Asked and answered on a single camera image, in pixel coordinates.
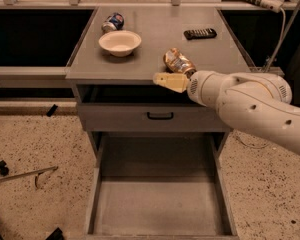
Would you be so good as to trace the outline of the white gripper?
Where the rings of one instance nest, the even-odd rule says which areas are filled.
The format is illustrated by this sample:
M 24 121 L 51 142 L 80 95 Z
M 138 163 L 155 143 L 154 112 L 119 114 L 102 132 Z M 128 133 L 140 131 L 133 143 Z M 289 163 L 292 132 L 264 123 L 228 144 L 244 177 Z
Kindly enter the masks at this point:
M 156 73 L 153 82 L 174 92 L 183 93 L 195 103 L 214 109 L 227 75 L 214 71 L 197 71 L 190 79 L 180 73 Z

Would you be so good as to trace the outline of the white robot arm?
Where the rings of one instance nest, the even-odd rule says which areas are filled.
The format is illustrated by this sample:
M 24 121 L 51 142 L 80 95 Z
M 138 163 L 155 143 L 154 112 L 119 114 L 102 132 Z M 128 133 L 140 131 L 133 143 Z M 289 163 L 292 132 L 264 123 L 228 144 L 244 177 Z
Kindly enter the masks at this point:
M 288 83 L 271 73 L 156 73 L 153 82 L 213 109 L 229 127 L 300 155 L 300 108 Z

